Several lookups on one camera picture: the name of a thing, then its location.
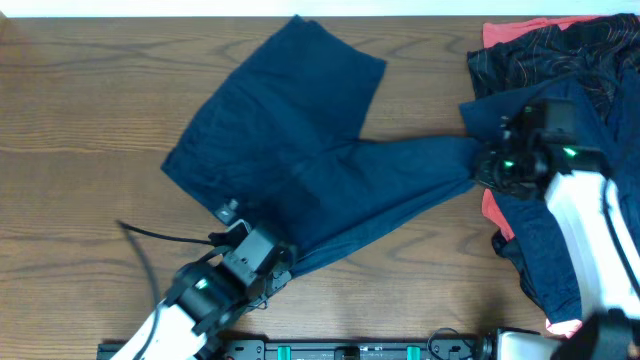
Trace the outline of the navy blue shorts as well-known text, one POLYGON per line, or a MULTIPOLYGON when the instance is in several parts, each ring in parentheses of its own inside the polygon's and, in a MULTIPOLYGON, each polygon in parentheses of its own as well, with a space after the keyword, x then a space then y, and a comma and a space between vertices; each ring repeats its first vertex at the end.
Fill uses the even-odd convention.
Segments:
POLYGON ((472 187, 478 141, 361 137, 385 62, 293 17, 202 105, 162 164, 213 214, 293 242, 299 277, 392 232, 472 187))

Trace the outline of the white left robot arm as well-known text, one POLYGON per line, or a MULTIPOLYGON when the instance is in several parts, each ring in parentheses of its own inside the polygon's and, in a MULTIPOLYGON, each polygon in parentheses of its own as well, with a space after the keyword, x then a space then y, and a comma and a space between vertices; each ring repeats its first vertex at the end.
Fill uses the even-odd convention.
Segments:
POLYGON ((283 242, 218 246, 183 266, 166 296, 112 357, 202 359, 218 354, 218 334, 267 306, 291 280, 297 249, 283 242))

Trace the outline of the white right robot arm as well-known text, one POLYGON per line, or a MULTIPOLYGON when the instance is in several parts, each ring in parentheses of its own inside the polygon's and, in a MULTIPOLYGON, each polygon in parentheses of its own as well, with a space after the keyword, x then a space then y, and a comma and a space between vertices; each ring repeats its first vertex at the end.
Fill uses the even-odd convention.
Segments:
POLYGON ((639 343, 639 254, 604 154, 578 145, 488 150, 474 164, 483 186, 539 195, 566 243, 581 296, 582 325, 567 340, 499 329, 481 359, 628 359, 639 343))

